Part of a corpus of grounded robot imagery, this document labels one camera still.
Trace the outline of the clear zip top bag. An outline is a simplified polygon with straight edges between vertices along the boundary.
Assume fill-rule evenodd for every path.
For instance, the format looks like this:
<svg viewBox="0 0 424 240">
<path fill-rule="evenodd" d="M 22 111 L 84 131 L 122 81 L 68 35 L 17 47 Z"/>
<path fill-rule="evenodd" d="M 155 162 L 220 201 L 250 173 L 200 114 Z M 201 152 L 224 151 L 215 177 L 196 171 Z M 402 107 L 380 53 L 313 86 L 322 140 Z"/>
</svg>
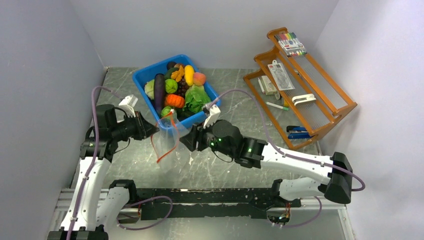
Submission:
<svg viewBox="0 0 424 240">
<path fill-rule="evenodd" d="M 160 118 L 155 126 L 159 131 L 150 137 L 150 141 L 156 154 L 156 163 L 166 173 L 175 166 L 180 138 L 186 136 L 189 130 L 178 120 L 175 109 Z"/>
</svg>

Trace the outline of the orange toy pumpkin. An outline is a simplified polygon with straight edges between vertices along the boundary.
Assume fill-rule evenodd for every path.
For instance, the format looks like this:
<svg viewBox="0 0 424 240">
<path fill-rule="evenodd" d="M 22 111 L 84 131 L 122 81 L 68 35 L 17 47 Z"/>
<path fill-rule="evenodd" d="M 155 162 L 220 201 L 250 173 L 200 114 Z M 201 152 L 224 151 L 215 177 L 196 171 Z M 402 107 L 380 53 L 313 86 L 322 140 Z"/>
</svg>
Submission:
<svg viewBox="0 0 424 240">
<path fill-rule="evenodd" d="M 176 94 L 168 94 L 165 97 L 165 106 L 174 108 L 183 108 L 185 106 L 185 98 Z"/>
</svg>

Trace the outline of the red toy peach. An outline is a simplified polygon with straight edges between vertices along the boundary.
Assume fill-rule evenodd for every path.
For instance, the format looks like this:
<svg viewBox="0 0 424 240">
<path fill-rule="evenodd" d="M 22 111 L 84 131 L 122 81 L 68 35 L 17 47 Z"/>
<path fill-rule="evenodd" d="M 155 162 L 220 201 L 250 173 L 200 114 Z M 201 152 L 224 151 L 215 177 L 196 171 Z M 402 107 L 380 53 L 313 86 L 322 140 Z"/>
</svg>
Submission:
<svg viewBox="0 0 424 240">
<path fill-rule="evenodd" d="M 203 86 L 206 83 L 207 77 L 201 72 L 195 72 L 192 77 L 193 84 L 196 86 Z"/>
</svg>

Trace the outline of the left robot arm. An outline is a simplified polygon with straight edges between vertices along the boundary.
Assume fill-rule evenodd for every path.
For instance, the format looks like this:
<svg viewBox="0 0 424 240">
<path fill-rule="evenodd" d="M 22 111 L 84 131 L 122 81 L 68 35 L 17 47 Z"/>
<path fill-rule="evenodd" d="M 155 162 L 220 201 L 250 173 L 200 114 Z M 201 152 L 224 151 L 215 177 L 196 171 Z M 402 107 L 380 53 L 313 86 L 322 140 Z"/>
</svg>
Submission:
<svg viewBox="0 0 424 240">
<path fill-rule="evenodd" d="M 79 174 L 67 213 L 58 230 L 50 231 L 49 240 L 107 240 L 107 230 L 120 210 L 132 208 L 139 200 L 133 180 L 115 180 L 103 203 L 99 203 L 102 185 L 119 142 L 142 141 L 159 131 L 140 112 L 131 109 L 118 121 L 112 104 L 93 108 L 93 127 L 80 146 Z"/>
</svg>

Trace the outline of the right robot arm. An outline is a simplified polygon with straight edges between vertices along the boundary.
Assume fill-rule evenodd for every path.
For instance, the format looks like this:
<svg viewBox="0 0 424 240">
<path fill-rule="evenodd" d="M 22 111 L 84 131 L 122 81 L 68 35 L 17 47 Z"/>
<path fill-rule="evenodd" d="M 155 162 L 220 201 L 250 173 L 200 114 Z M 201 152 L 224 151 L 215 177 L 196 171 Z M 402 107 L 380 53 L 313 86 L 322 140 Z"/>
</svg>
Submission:
<svg viewBox="0 0 424 240">
<path fill-rule="evenodd" d="M 238 127 L 226 120 L 207 128 L 195 124 L 179 141 L 192 152 L 209 148 L 245 168 L 269 167 L 300 175 L 298 179 L 282 180 L 270 193 L 270 202 L 275 207 L 304 197 L 322 196 L 337 204 L 352 201 L 353 169 L 341 152 L 328 156 L 275 149 L 270 142 L 243 136 Z"/>
</svg>

